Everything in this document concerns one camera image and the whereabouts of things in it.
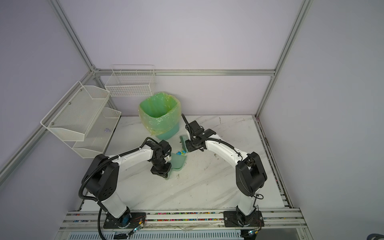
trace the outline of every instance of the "white corner shelf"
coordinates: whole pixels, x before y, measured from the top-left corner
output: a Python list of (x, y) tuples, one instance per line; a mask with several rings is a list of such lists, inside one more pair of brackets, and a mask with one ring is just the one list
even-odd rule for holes
[(53, 120), (46, 125), (41, 121), (62, 141), (85, 141), (110, 96), (105, 89), (77, 84), (80, 88)]
[(153, 68), (153, 65), (112, 65), (105, 89), (112, 97), (152, 96), (156, 86)]
[(84, 141), (76, 142), (72, 149), (82, 158), (94, 158), (102, 154), (112, 137), (121, 112), (103, 108)]

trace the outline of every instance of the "trash bin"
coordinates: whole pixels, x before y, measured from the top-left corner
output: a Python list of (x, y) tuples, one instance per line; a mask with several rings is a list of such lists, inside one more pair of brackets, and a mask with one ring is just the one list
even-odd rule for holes
[(167, 140), (179, 131), (180, 115), (180, 101), (166, 93), (157, 93), (139, 105), (141, 122), (160, 140)]

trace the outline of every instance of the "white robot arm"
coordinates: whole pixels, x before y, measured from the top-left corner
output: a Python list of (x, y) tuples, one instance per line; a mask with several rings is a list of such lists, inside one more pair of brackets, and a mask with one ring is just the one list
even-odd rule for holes
[(223, 141), (213, 130), (204, 130), (196, 121), (188, 123), (184, 114), (182, 117), (189, 134), (189, 140), (185, 141), (188, 152), (210, 150), (235, 168), (236, 185), (242, 192), (236, 207), (236, 220), (238, 226), (250, 225), (255, 215), (257, 192), (267, 180), (260, 156), (255, 152), (250, 154), (243, 152)]
[[(236, 207), (235, 221), (240, 227), (249, 226), (255, 214), (257, 191), (263, 187), (267, 179), (259, 155), (255, 152), (248, 154), (234, 148), (211, 129), (204, 130), (196, 121), (188, 123), (185, 116), (183, 114), (182, 116), (189, 134), (189, 140), (185, 142), (189, 152), (210, 150), (235, 168), (236, 185), (242, 192)], [(128, 227), (131, 221), (130, 210), (116, 192), (119, 173), (142, 161), (151, 161), (153, 164), (151, 172), (167, 178), (171, 169), (169, 162), (171, 150), (168, 142), (164, 140), (156, 142), (147, 137), (140, 147), (131, 151), (111, 157), (103, 154), (96, 156), (83, 178), (79, 197), (96, 201), (116, 226)], [(84, 196), (85, 188), (95, 197)]]

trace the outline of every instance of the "brush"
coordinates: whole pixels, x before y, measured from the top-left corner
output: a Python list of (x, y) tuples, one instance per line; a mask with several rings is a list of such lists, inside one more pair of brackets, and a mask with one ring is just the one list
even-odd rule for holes
[(187, 146), (185, 145), (185, 141), (189, 140), (189, 137), (187, 135), (180, 135), (180, 142), (181, 142), (181, 147), (185, 152), (188, 152)]

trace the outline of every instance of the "lavender wall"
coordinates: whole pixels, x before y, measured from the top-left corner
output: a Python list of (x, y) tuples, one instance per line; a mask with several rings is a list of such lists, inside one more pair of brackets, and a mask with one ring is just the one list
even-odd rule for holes
[[(87, 72), (46, 0), (0, 6), (0, 166)], [(2, 239), (53, 239), (89, 160), (45, 136), (0, 191)]]
[[(102, 76), (104, 83), (108, 76)], [(156, 92), (175, 96), (188, 115), (255, 114), (269, 76), (158, 76)], [(138, 116), (147, 97), (118, 97), (113, 102), (122, 115)]]
[(302, 0), (62, 0), (98, 68), (274, 69)]
[(383, 13), (314, 1), (260, 117), (315, 239), (384, 234)]

